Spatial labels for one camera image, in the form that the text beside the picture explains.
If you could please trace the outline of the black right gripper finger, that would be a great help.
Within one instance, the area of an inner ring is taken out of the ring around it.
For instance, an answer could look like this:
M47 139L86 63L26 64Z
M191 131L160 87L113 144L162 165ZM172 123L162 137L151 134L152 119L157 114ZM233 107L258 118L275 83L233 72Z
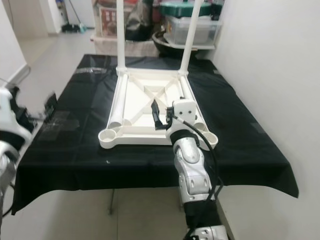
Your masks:
M153 99L151 103L151 116L155 128L162 128L162 121L160 119L160 109L156 99Z

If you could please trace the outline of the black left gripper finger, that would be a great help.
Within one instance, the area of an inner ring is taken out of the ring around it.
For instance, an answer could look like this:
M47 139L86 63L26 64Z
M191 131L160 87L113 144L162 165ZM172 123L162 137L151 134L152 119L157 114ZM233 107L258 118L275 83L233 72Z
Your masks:
M57 94L51 93L44 103L44 122L48 121L54 115L55 109L58 104Z

